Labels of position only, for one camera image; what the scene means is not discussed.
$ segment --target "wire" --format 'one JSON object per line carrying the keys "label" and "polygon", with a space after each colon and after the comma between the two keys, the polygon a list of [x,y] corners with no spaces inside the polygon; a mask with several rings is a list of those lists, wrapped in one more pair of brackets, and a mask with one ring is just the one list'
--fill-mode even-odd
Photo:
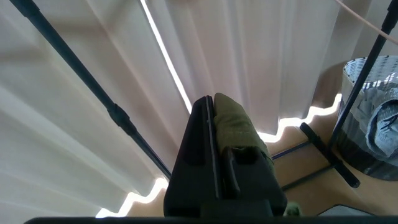
{"label": "wire", "polygon": [[375,30],[377,33],[379,33],[381,36],[383,36],[384,38],[386,38],[387,40],[391,41],[392,43],[398,45],[398,40],[393,38],[392,36],[386,34],[385,32],[383,32],[382,30],[380,30],[379,28],[377,28],[375,25],[371,24],[370,22],[368,22],[366,19],[362,18],[360,15],[358,15],[357,13],[355,13],[352,9],[350,9],[348,6],[346,6],[344,3],[342,3],[340,0],[335,0],[338,4],[340,4],[340,6],[342,6],[345,10],[347,10],[350,14],[352,14],[354,17],[356,17],[357,19],[359,19],[361,22],[365,23],[367,26],[369,26],[370,28],[372,28],[373,30]]}

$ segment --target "light under curtain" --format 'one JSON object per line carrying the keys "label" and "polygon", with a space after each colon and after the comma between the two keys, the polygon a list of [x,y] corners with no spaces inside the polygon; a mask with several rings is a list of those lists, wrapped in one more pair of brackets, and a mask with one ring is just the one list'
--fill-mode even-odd
{"label": "light under curtain", "polygon": [[[35,2],[171,170],[189,112],[141,3]],[[344,1],[376,26],[389,2]],[[320,77],[367,56],[377,36],[332,0],[146,3],[189,103],[222,92],[271,135],[281,119],[331,106],[337,92],[317,86]],[[397,54],[393,44],[388,54]],[[6,223],[117,213],[129,192],[146,196],[162,177],[8,0],[0,5],[0,138]]]}

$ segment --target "floor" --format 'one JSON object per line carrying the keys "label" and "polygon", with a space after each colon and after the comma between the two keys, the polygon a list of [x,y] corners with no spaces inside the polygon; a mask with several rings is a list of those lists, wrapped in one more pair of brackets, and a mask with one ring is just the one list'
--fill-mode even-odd
{"label": "floor", "polygon": [[[335,125],[336,116],[337,113],[317,116],[310,126],[324,141],[327,141]],[[276,154],[305,140],[305,136],[298,128],[289,127],[285,129],[279,142],[267,146],[271,154]],[[285,185],[325,167],[328,163],[316,148],[308,146],[275,160],[274,164],[279,184]],[[289,201],[298,202],[303,213],[308,216],[317,215],[335,204],[349,205],[376,215],[398,215],[398,182],[373,179],[347,166],[361,181],[357,189],[347,185],[337,171],[330,170],[316,179],[286,191],[287,198]],[[134,204],[129,216],[163,216],[164,193],[161,192],[149,204]]]}

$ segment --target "olive green cloth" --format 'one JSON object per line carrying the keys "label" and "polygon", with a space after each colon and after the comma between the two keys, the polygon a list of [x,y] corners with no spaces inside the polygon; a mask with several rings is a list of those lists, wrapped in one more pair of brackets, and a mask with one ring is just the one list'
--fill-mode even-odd
{"label": "olive green cloth", "polygon": [[267,146],[257,134],[243,107],[230,97],[216,93],[214,97],[216,139],[219,150],[229,147],[258,147],[267,155],[270,170],[275,174]]}

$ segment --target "wicker basket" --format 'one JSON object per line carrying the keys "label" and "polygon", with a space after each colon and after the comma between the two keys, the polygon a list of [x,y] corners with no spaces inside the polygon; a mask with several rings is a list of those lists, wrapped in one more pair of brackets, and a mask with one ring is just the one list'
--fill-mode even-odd
{"label": "wicker basket", "polygon": [[[342,102],[345,105],[355,81],[358,79],[366,58],[349,61],[343,69],[341,84]],[[398,180],[398,154],[382,158],[372,152],[366,145],[365,132],[359,128],[356,112],[364,98],[364,92],[369,88],[388,91],[398,87],[398,56],[380,56],[377,58],[362,90],[343,125],[337,140],[338,150],[343,159],[366,175],[383,180]]]}

